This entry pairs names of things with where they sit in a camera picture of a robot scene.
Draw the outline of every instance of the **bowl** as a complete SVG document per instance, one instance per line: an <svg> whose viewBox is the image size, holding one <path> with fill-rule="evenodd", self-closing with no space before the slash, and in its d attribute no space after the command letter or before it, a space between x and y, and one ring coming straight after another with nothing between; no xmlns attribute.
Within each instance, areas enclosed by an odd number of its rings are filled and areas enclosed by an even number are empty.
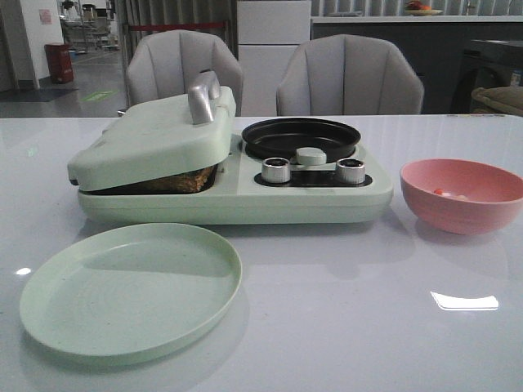
<svg viewBox="0 0 523 392"><path fill-rule="evenodd" d="M523 206L523 179L499 167L460 159L423 159L401 169L412 212L456 234L489 233L508 225Z"/></svg>

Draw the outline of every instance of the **black non-stick pan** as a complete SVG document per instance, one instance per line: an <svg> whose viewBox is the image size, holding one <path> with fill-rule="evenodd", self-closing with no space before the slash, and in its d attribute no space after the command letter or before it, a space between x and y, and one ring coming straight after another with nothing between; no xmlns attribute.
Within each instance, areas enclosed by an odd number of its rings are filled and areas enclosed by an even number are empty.
<svg viewBox="0 0 523 392"><path fill-rule="evenodd" d="M316 147L327 162L336 162L354 153L361 135L346 124L320 118L275 118L246 127L242 137L248 153L258 158L291 159L301 147Z"/></svg>

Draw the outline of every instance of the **floor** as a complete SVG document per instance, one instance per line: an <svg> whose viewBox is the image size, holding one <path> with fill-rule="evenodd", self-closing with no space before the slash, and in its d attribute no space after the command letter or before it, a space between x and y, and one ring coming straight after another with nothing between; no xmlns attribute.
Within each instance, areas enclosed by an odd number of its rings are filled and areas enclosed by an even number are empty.
<svg viewBox="0 0 523 392"><path fill-rule="evenodd" d="M90 50L72 56L74 80L42 89L74 89L49 102L6 102L0 93L0 118L117 117L127 106L120 51Z"/></svg>

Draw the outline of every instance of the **fruit plate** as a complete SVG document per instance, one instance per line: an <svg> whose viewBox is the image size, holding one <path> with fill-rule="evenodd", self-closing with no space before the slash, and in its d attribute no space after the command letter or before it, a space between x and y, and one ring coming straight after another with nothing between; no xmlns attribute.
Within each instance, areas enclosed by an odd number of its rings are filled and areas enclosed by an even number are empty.
<svg viewBox="0 0 523 392"><path fill-rule="evenodd" d="M405 10L405 14L412 16L433 16L439 15L442 10Z"/></svg>
<svg viewBox="0 0 523 392"><path fill-rule="evenodd" d="M140 363L210 331L240 280L236 250L212 231L127 226L54 255L25 285L20 318L36 341L67 359Z"/></svg>

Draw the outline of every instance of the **cushion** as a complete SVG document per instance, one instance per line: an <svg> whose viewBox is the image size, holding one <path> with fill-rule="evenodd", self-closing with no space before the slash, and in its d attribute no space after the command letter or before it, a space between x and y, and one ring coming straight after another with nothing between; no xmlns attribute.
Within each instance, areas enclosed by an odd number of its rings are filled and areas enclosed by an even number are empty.
<svg viewBox="0 0 523 392"><path fill-rule="evenodd" d="M478 87L472 99L501 113L523 116L523 87Z"/></svg>

